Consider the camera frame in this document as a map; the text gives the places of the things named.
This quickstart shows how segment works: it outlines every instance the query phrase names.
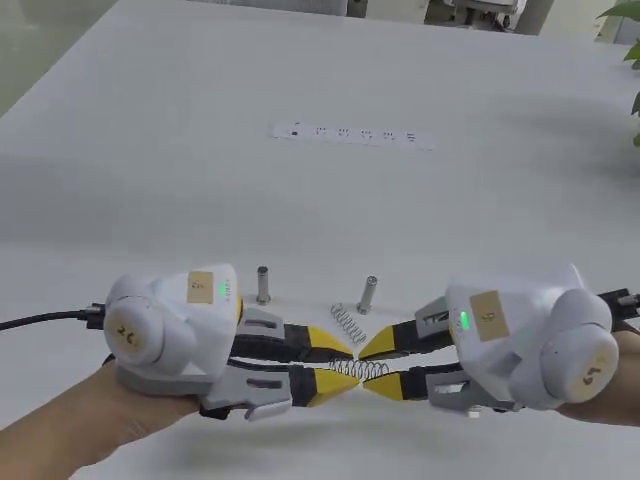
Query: round knob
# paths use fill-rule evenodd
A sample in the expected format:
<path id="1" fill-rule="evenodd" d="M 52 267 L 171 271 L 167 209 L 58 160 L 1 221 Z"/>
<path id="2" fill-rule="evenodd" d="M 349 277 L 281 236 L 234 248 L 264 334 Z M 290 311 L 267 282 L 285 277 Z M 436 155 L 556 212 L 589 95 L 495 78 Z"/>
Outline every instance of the round knob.
<path id="1" fill-rule="evenodd" d="M 559 332 L 541 354 L 542 376 L 549 394 L 566 403 L 595 397 L 618 367 L 618 344 L 596 324 Z"/>
<path id="2" fill-rule="evenodd" d="M 143 297 L 116 300 L 105 313 L 104 334 L 116 358 L 130 365 L 149 365 L 162 353 L 162 313 Z"/>

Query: metal rod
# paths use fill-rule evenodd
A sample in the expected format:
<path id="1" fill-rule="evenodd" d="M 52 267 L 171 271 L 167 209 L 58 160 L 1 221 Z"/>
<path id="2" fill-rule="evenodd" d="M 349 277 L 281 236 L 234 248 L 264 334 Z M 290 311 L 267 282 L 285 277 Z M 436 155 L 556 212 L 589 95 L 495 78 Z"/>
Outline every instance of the metal rod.
<path id="1" fill-rule="evenodd" d="M 366 315 L 371 311 L 371 300 L 373 300 L 373 294 L 376 291 L 377 284 L 378 279 L 376 277 L 373 275 L 367 277 L 367 283 L 364 285 L 364 292 L 362 292 L 362 297 L 356 307 L 360 315 Z"/>
<path id="2" fill-rule="evenodd" d="M 269 269 L 267 267 L 258 267 L 258 297 L 256 302 L 258 305 L 266 305 L 271 301 L 269 295 Z"/>

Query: coil spring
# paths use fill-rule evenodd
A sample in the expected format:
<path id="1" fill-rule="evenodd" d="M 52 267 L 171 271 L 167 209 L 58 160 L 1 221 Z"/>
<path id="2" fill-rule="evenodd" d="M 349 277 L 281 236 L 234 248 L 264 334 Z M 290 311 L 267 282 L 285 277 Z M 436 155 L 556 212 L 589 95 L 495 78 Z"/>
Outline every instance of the coil spring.
<path id="1" fill-rule="evenodd" d="M 389 365 L 384 362 L 367 362 L 364 360 L 340 360 L 334 359 L 329 363 L 329 368 L 334 372 L 350 375 L 361 382 L 374 377 L 380 377 L 390 372 Z"/>
<path id="2" fill-rule="evenodd" d="M 331 306 L 331 315 L 335 318 L 340 328 L 347 334 L 354 345 L 360 345 L 367 340 L 367 335 L 358 327 L 355 318 L 347 312 L 347 309 L 341 303 L 335 303 Z"/>

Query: hand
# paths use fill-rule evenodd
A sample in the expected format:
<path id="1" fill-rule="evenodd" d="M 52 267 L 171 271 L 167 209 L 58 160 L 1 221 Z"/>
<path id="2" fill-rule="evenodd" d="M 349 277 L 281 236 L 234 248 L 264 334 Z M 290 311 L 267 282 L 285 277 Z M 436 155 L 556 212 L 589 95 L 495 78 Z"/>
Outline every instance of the hand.
<path id="1" fill-rule="evenodd" d="M 85 465 L 104 460 L 122 445 L 163 430 L 199 408 L 195 397 L 150 397 L 123 387 L 116 381 L 114 362 L 107 363 L 53 402 L 74 405 L 80 417 L 86 412 L 104 419 L 98 427 L 104 433 L 104 442 L 87 453 Z"/>
<path id="2" fill-rule="evenodd" d="M 119 447 L 198 411 L 195 398 L 148 397 L 116 382 L 114 364 L 0 431 L 0 478 L 66 480 Z"/>

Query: white tabletop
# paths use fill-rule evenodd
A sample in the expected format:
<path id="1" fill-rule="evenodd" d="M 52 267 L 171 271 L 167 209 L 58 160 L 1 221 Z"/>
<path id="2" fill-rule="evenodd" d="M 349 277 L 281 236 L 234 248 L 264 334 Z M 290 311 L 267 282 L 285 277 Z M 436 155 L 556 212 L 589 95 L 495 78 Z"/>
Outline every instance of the white tabletop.
<path id="1" fill-rule="evenodd" d="M 104 299 L 125 272 L 229 261 L 270 311 L 373 334 L 462 270 L 528 255 L 638 287 L 637 79 L 624 48 L 177 0 L 122 0 L 0 119 L 3 318 Z M 274 140 L 273 124 L 416 129 L 434 149 Z M 0 337 L 0 423 L 93 371 L 101 335 Z M 429 359 L 450 360 L 453 352 Z M 262 423 L 193 417 L 100 479 L 548 478 L 637 471 L 637 432 L 465 420 L 355 392 Z"/>

